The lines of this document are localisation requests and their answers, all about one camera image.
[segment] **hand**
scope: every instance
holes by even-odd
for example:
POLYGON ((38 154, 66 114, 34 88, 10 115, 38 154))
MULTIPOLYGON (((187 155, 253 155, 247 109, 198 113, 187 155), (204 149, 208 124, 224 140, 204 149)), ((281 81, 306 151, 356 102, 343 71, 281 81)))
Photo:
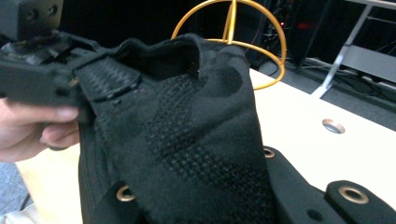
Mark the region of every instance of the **hand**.
POLYGON ((23 161, 45 148, 78 143, 78 109, 24 105, 0 99, 0 161, 23 161))

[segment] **cable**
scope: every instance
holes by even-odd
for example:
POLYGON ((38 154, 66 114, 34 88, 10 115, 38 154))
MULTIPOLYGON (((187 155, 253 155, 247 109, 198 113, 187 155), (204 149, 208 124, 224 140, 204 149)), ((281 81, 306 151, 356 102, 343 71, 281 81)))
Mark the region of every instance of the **cable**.
POLYGON ((267 75, 268 77, 271 77, 271 76, 273 76, 274 74, 276 74, 276 72, 277 71, 279 71, 279 66, 276 64, 276 63, 274 63, 273 61, 269 61, 269 62, 271 62, 272 64, 274 64, 275 65, 275 67, 276 67, 276 69, 275 69, 275 71, 274 72, 272 72, 272 73, 270 73, 270 74, 265 74, 265 75, 267 75))
POLYGON ((253 36, 253 39, 251 40, 250 44, 253 44, 254 41, 256 41, 257 36, 259 35, 260 27, 262 26, 262 19, 264 18, 264 15, 260 17, 260 23, 259 23, 259 28, 256 31, 256 34, 253 36))
POLYGON ((20 211, 22 211, 23 209, 26 208, 26 204, 29 202, 30 200, 30 194, 28 193, 25 197, 25 199, 23 200, 23 203, 21 205, 20 211))
MULTIPOLYGON (((277 0, 273 9, 273 15, 279 20, 285 22, 289 16, 289 7, 291 6, 291 1, 289 0, 277 0)), ((279 41, 277 38, 277 33, 274 33, 275 27, 272 23, 269 23, 265 29, 263 35, 262 47, 274 51, 278 47, 279 41)))
MULTIPOLYGON (((303 64, 307 64, 308 66, 302 66, 303 69, 320 69, 320 70, 324 70, 329 72, 330 68, 332 67, 331 64, 329 63, 325 63, 319 59, 316 58, 306 58, 303 64), (315 62, 318 64, 322 64, 322 65, 314 65, 309 63, 309 61, 311 62, 315 62)), ((338 84, 343 85, 347 88, 349 88, 352 91, 355 91, 359 94, 363 94, 369 97, 376 97, 376 98, 380 98, 382 100, 391 102, 391 103, 396 103, 396 101, 394 99, 392 99, 391 97, 388 97, 384 92, 381 91, 380 88, 376 87, 375 85, 373 85, 372 83, 370 83, 369 81, 361 78, 361 77, 357 77, 355 73, 350 72, 348 70, 341 70, 339 69, 336 73, 337 76, 334 77, 334 80, 336 80, 338 82, 338 84), (347 81, 346 78, 348 79, 352 79, 355 81, 355 83, 360 83, 364 86, 366 86, 367 88, 370 88, 369 91, 359 91, 356 88, 356 85, 353 85, 350 81, 347 81)))

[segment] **table surface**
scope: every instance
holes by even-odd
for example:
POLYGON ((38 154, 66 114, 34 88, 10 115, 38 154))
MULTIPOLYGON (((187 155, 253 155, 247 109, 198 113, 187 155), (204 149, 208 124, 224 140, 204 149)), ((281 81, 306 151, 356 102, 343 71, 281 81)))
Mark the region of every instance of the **table surface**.
MULTIPOLYGON (((250 75, 255 85, 272 80, 254 70, 250 75)), ((263 143, 282 152, 311 185, 325 190, 349 180, 396 208, 396 132, 284 83, 255 95, 263 143), (328 131, 324 119, 346 131, 328 131)), ((17 162, 44 223, 81 223, 78 154, 76 145, 17 162)))

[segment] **black textile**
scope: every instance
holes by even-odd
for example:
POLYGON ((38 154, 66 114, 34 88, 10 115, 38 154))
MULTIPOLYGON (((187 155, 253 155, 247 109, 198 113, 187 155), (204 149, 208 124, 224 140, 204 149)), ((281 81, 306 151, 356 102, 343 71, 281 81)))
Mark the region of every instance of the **black textile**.
POLYGON ((196 35, 130 39, 78 69, 96 116, 80 126, 84 222, 124 182, 149 223, 274 223, 248 69, 196 35))

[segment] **eyelet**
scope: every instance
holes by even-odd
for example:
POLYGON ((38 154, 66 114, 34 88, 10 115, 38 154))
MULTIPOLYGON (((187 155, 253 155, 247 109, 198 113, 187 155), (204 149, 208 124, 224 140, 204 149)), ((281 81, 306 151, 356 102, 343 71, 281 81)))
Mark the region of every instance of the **eyelet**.
POLYGON ((275 152, 269 148, 264 148, 265 159, 271 159, 275 156, 275 152))
POLYGON ((120 202, 128 203, 130 201, 133 201, 135 199, 135 196, 131 194, 131 192, 129 191, 129 187, 125 185, 117 191, 117 199, 120 202))
POLYGON ((365 204, 369 202, 369 198, 358 189, 343 186, 338 189, 338 192, 348 201, 358 204, 365 204))

